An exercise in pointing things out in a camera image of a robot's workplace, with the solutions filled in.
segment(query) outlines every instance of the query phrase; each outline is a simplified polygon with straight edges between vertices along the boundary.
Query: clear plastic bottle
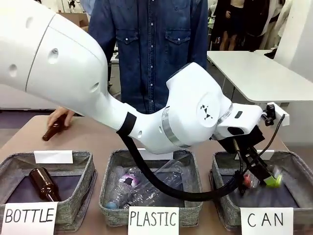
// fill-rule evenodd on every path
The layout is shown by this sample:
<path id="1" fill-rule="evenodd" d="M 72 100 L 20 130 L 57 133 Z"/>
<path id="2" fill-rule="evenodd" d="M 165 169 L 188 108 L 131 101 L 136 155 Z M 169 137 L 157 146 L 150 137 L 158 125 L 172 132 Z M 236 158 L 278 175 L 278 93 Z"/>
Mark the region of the clear plastic bottle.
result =
<path id="1" fill-rule="evenodd" d="M 106 208 L 117 209 L 123 206 L 127 202 L 133 188 L 138 185 L 140 174 L 140 170 L 136 167 L 128 169 L 118 180 L 117 186 L 111 191 Z"/>
<path id="2" fill-rule="evenodd" d="M 156 176 L 166 185 L 172 188 L 177 188 L 182 184 L 181 166 L 182 164 L 180 162 L 175 162 L 172 165 L 172 170 L 174 171 L 164 176 L 164 174 L 159 174 L 162 172 L 158 170 Z M 142 183 L 134 189 L 131 193 L 129 201 L 124 204 L 123 208 L 127 209 L 130 206 L 155 206 L 161 196 L 162 192 L 154 187 L 150 182 Z"/>

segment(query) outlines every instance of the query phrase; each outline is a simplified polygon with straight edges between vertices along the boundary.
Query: hand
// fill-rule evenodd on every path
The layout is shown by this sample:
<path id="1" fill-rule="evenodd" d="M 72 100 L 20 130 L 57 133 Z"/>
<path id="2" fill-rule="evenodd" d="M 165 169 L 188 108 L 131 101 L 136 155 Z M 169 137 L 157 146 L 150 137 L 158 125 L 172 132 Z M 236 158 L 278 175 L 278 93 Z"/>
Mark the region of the hand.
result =
<path id="1" fill-rule="evenodd" d="M 227 18 L 227 19 L 230 18 L 230 11 L 226 11 L 226 18 Z"/>
<path id="2" fill-rule="evenodd" d="M 52 114 L 50 114 L 47 122 L 48 127 L 52 126 L 56 119 L 58 119 L 63 114 L 67 114 L 67 118 L 64 121 L 64 126 L 68 127 L 75 113 L 63 107 L 57 108 Z"/>

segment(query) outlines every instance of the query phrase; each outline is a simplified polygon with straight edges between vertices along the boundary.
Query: white cabinet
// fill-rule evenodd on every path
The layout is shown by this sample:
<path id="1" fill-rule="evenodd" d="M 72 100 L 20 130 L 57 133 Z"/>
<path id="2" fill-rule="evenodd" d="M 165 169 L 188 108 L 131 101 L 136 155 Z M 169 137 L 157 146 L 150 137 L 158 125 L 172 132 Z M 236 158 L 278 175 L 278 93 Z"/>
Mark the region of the white cabinet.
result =
<path id="1" fill-rule="evenodd" d="M 0 85 L 0 109 L 55 109 L 57 105 L 33 95 Z"/>

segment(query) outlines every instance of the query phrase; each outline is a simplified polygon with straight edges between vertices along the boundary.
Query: gray ring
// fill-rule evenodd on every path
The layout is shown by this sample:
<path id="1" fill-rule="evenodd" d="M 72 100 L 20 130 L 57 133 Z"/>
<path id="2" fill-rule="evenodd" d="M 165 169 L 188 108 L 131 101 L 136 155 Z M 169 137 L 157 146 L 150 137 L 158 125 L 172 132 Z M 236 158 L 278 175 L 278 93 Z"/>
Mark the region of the gray ring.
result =
<path id="1" fill-rule="evenodd" d="M 223 121 L 225 121 L 229 115 L 231 114 L 231 112 L 233 111 L 233 104 L 230 105 L 229 109 L 226 111 L 226 113 L 224 113 L 223 116 L 221 116 L 218 120 L 217 120 L 217 125 L 221 124 Z"/>
<path id="2" fill-rule="evenodd" d="M 178 147 L 181 147 L 181 148 L 188 148 L 190 147 L 189 145 L 186 145 L 184 144 L 183 142 L 181 142 L 176 136 L 175 134 L 173 133 L 172 131 L 172 128 L 170 126 L 170 121 L 169 121 L 169 118 L 168 118 L 168 112 L 170 110 L 170 106 L 167 106 L 164 110 L 163 110 L 163 113 L 162 113 L 162 127 L 163 127 L 163 131 L 164 131 L 164 134 L 166 135 L 166 137 L 168 138 L 168 140 L 178 146 Z"/>

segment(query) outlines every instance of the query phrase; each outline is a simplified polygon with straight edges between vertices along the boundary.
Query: red object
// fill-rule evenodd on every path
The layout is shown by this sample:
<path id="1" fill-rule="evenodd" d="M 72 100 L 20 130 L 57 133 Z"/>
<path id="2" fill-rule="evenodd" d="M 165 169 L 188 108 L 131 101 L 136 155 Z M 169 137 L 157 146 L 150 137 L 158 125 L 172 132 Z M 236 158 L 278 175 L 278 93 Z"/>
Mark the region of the red object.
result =
<path id="1" fill-rule="evenodd" d="M 244 185 L 245 185 L 247 188 L 251 188 L 251 178 L 250 178 L 250 175 L 249 175 L 249 174 L 244 175 Z"/>

